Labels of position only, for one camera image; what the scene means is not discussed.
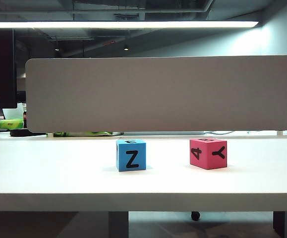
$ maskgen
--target ceiling light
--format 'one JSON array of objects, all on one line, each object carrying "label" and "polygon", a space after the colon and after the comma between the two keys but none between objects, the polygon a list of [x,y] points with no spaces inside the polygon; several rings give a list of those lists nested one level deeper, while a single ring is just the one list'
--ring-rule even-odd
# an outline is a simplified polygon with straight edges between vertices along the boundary
[{"label": "ceiling light", "polygon": [[31,21],[0,22],[0,28],[250,28],[257,24],[257,21]]}]

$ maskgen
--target computer monitor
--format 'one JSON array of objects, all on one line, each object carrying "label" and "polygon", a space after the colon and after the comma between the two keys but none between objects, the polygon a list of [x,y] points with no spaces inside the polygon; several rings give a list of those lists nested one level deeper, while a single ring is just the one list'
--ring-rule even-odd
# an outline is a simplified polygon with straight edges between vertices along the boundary
[{"label": "computer monitor", "polygon": [[0,109],[16,108],[14,30],[0,29]]}]

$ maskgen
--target yellow-green item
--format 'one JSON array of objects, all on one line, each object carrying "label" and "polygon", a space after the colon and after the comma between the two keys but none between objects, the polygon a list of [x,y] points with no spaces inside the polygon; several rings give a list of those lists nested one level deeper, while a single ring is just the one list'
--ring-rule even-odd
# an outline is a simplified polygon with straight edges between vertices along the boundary
[{"label": "yellow-green item", "polygon": [[23,128],[23,119],[0,120],[0,129],[19,129]]},{"label": "yellow-green item", "polygon": [[103,135],[122,135],[123,132],[97,131],[97,132],[54,132],[54,137],[66,136],[103,136]]}]

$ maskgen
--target ceiling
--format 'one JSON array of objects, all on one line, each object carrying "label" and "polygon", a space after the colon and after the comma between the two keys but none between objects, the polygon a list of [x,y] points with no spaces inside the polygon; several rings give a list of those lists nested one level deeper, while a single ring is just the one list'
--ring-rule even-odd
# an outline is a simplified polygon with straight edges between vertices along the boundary
[{"label": "ceiling", "polygon": [[[260,21],[261,13],[275,1],[276,0],[0,0],[0,21],[236,20],[240,16],[242,16],[242,19]],[[187,12],[188,10],[203,10],[203,12]],[[121,46],[125,43],[132,47],[130,48],[131,50],[142,51],[199,38],[209,34],[216,34],[221,31],[222,30],[219,29],[22,29],[16,30],[16,38],[18,48],[24,51],[35,47],[34,44],[36,42],[39,42],[39,44],[44,42],[44,44],[49,44],[53,48],[60,49],[60,51],[56,53],[58,57],[109,57],[118,55],[115,53],[116,49],[122,52],[123,49],[121,49]]]}]

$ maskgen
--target white table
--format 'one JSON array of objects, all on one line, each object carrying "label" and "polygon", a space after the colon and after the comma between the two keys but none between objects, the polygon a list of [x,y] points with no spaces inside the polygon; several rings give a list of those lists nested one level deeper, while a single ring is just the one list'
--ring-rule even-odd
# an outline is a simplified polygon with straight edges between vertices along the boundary
[{"label": "white table", "polygon": [[144,139],[147,170],[121,173],[119,138],[2,135],[0,211],[287,211],[287,136],[226,137],[228,167],[210,171],[188,139]]}]

